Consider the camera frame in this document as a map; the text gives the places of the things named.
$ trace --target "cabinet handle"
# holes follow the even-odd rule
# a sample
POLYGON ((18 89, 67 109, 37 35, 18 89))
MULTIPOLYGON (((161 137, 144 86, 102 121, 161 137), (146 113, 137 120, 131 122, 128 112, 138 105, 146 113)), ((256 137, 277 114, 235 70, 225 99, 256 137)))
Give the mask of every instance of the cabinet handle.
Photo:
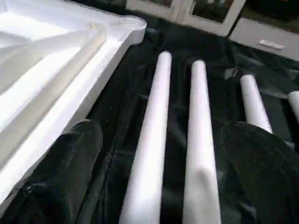
POLYGON ((277 43, 274 43, 274 42, 271 42, 268 40, 260 40, 259 44, 269 47, 269 48, 276 49, 276 50, 284 50, 285 49, 284 45, 280 45, 280 44, 277 44, 277 43))

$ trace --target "styrofoam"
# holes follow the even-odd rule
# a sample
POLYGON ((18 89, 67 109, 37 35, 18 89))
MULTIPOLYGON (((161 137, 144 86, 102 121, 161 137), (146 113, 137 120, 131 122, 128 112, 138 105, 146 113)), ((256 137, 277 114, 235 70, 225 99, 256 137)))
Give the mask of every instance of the styrofoam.
POLYGON ((184 224, 220 224, 206 65, 192 66, 184 190, 184 224))
POLYGON ((260 127, 270 133, 272 128, 263 101, 253 75, 242 76, 242 97, 245 109, 246 121, 249 124, 260 127))
MULTIPOLYGON (((0 116, 0 202, 63 130, 86 117, 128 47, 142 41, 146 27, 137 17, 60 0, 0 0, 0 9, 4 3, 0 32, 32 43, 12 45, 15 50, 3 63, 24 49, 37 52, 39 59, 28 69, 20 62, 23 74, 0 93, 2 108, 8 108, 6 119, 0 116)), ((30 60, 31 55, 23 56, 30 60)))
POLYGON ((299 91, 291 92, 288 96, 288 101, 299 123, 299 91))
POLYGON ((171 54, 158 58, 120 224, 159 224, 171 75, 171 54))

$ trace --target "cabinet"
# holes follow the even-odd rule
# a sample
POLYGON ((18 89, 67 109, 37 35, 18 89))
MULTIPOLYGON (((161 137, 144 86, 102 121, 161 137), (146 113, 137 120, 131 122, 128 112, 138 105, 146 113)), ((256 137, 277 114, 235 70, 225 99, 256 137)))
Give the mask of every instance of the cabinet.
POLYGON ((246 0, 128 0, 127 8, 227 36, 246 0))

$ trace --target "white rod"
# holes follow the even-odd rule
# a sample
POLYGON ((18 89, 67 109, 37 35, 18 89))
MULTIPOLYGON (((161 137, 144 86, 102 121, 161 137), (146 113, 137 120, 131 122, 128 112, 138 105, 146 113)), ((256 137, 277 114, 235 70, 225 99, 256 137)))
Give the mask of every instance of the white rod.
POLYGON ((270 133, 272 128, 263 105, 263 101, 252 75, 245 75, 240 80, 246 121, 270 133))
POLYGON ((288 101, 299 123, 299 91, 291 92, 288 96, 288 101))
POLYGON ((189 106, 184 224, 220 224, 220 206, 206 65, 192 66, 189 106))
POLYGON ((122 206, 120 224, 159 224, 171 75, 160 54, 122 206))

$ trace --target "glass cabinet door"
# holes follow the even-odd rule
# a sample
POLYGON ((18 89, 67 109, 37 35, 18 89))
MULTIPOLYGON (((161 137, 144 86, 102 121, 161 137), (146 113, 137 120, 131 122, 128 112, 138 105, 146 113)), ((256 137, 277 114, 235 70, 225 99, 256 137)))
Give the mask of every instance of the glass cabinet door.
POLYGON ((182 0, 127 0, 127 8, 176 21, 182 0))
POLYGON ((246 0, 184 0, 178 22, 226 36, 246 0))

